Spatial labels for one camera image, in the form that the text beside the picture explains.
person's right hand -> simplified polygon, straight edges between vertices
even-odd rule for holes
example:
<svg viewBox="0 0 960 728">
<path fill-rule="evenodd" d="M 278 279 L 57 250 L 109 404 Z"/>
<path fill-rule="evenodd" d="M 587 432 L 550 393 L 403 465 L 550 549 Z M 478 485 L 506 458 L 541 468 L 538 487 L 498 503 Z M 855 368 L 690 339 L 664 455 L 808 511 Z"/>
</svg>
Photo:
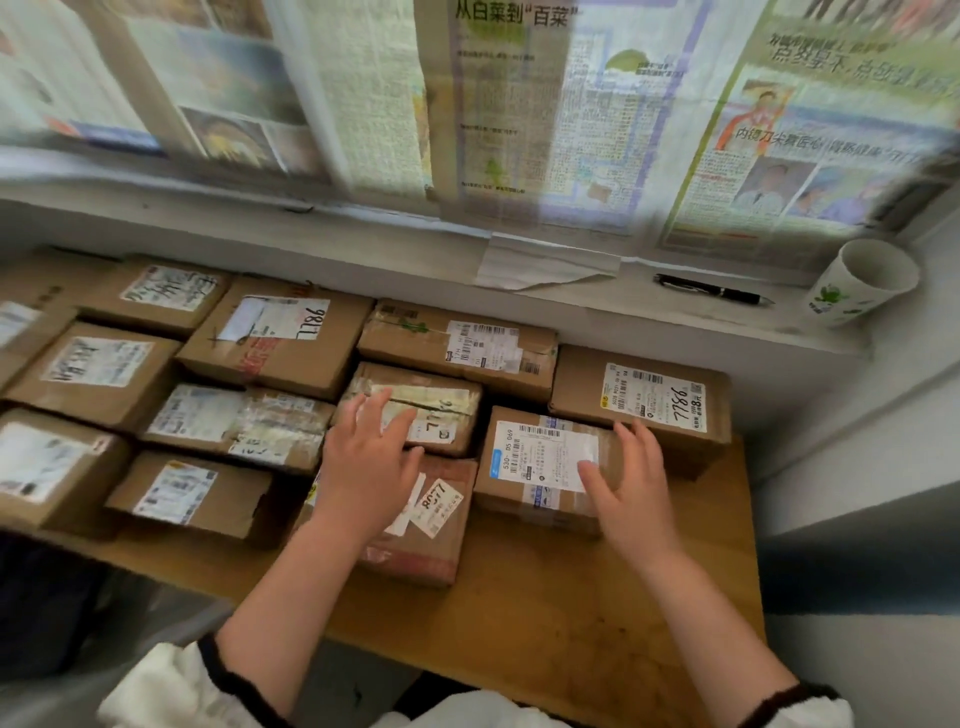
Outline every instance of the person's right hand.
<svg viewBox="0 0 960 728">
<path fill-rule="evenodd" d="M 660 443 L 646 425 L 634 419 L 631 432 L 613 426 L 623 446 L 623 480 L 611 491 L 600 469 L 588 460 L 577 468 L 596 508 L 600 526 L 613 548 L 644 573 L 663 557 L 684 552 L 673 522 Z"/>
</svg>

forearm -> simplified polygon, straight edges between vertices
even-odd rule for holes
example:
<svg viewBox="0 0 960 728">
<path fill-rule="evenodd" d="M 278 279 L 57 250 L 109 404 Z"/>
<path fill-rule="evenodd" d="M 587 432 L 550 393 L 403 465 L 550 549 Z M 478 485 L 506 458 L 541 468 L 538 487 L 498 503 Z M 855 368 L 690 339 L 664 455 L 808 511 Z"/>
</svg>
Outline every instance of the forearm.
<svg viewBox="0 0 960 728">
<path fill-rule="evenodd" d="M 641 571 L 718 728 L 733 728 L 797 678 L 693 559 L 678 553 Z"/>
<path fill-rule="evenodd" d="M 226 667 L 281 715 L 303 677 L 362 544 L 318 514 L 302 526 L 217 633 Z"/>
</svg>

newspaper page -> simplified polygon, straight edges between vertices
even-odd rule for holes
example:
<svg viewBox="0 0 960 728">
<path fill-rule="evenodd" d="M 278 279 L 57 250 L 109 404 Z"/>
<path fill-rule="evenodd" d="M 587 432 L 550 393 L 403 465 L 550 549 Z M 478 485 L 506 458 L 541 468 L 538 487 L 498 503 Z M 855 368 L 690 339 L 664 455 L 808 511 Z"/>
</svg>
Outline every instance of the newspaper page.
<svg viewBox="0 0 960 728">
<path fill-rule="evenodd" d="M 635 255 L 659 235 L 759 10 L 418 0 L 444 217 Z"/>
<path fill-rule="evenodd" d="M 901 227 L 960 176 L 958 69 L 960 2 L 767 3 L 659 251 L 816 275 Z"/>
<path fill-rule="evenodd" d="M 60 133 L 102 146 L 160 151 L 90 31 L 60 0 L 0 5 L 0 89 L 0 131 L 11 140 Z"/>
<path fill-rule="evenodd" d="M 338 186 L 352 199 L 426 200 L 433 180 L 414 0 L 274 0 L 269 8 Z"/>
<path fill-rule="evenodd" d="M 209 158 L 328 182 L 261 0 L 106 0 Z"/>
</svg>

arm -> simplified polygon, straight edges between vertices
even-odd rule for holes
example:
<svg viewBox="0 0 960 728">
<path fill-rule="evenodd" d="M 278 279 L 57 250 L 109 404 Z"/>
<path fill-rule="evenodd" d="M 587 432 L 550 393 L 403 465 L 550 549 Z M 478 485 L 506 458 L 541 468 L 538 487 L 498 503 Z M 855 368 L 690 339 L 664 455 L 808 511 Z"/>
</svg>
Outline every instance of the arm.
<svg viewBox="0 0 960 728">
<path fill-rule="evenodd" d="M 763 644 L 707 573 L 688 557 L 673 523 L 663 455 L 653 433 L 617 423 L 624 476 L 610 490 L 595 465 L 580 476 L 604 534 L 657 600 L 687 671 L 719 728 L 733 728 L 798 680 Z"/>
<path fill-rule="evenodd" d="M 351 401 L 327 434 L 313 517 L 244 599 L 216 642 L 224 665 L 281 716 L 293 711 L 310 659 L 361 549 L 403 509 L 423 448 L 402 455 L 416 410 L 380 434 L 389 389 Z"/>
</svg>

black cuff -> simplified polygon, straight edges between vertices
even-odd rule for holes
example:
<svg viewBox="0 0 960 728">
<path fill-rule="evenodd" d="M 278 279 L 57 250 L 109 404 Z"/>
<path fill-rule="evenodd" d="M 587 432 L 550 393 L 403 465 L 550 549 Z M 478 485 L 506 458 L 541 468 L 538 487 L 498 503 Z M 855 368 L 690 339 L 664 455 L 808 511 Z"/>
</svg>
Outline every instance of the black cuff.
<svg viewBox="0 0 960 728">
<path fill-rule="evenodd" d="M 777 713 L 784 708 L 804 703 L 813 697 L 839 700 L 840 693 L 827 685 L 808 685 L 807 683 L 795 685 L 783 692 L 771 695 L 760 703 L 756 710 L 753 711 L 746 720 L 740 723 L 740 728 L 763 728 L 763 726 L 768 725 L 771 720 L 777 717 Z"/>
<path fill-rule="evenodd" d="M 220 692 L 233 695 L 239 700 L 263 728 L 293 728 L 291 723 L 280 717 L 270 703 L 263 699 L 256 685 L 227 669 L 224 661 L 220 659 L 220 647 L 217 646 L 212 634 L 204 635 L 197 640 L 197 647 L 200 649 L 201 657 L 204 658 L 206 674 L 210 676 L 210 681 Z"/>
</svg>

